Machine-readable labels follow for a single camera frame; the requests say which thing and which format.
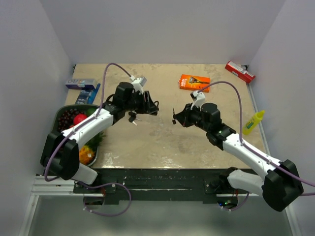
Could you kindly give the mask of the black key bunch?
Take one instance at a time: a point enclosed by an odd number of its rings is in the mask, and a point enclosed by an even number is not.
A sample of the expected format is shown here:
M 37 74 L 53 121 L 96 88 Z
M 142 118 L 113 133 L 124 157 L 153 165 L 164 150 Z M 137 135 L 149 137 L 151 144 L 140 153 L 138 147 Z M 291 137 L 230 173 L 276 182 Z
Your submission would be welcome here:
M 133 111 L 129 111 L 128 112 L 128 121 L 132 124 L 134 124 L 135 126 L 137 126 L 137 121 L 141 121 L 138 117 L 137 117 L 137 113 L 133 112 Z

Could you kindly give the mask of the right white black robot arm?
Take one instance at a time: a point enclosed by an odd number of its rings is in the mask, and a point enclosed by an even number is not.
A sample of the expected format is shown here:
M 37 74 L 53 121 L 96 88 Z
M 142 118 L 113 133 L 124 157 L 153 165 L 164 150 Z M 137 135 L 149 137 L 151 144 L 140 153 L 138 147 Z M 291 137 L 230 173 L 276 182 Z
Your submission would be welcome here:
M 173 121 L 183 127 L 202 129 L 212 145 L 237 157 L 254 171 L 249 174 L 237 168 L 227 169 L 219 181 L 222 192 L 240 189 L 254 193 L 276 211 L 283 211 L 303 194 L 296 165 L 290 160 L 275 159 L 241 140 L 234 129 L 222 122 L 216 104 L 205 103 L 201 107 L 187 104 L 181 112 L 173 114 Z

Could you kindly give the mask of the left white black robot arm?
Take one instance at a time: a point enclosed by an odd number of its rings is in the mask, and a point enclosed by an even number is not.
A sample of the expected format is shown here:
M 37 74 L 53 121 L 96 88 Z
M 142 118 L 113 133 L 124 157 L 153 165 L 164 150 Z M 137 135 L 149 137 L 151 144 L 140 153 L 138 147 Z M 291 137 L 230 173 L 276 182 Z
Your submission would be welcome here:
M 52 181 L 49 173 L 63 180 L 75 180 L 84 183 L 91 193 L 102 187 L 98 172 L 79 161 L 80 149 L 101 131 L 122 119 L 126 112 L 156 116 L 159 102 L 151 99 L 150 93 L 136 82 L 121 82 L 114 94 L 85 120 L 63 132 L 52 131 L 48 134 L 41 165 L 45 168 L 44 178 Z

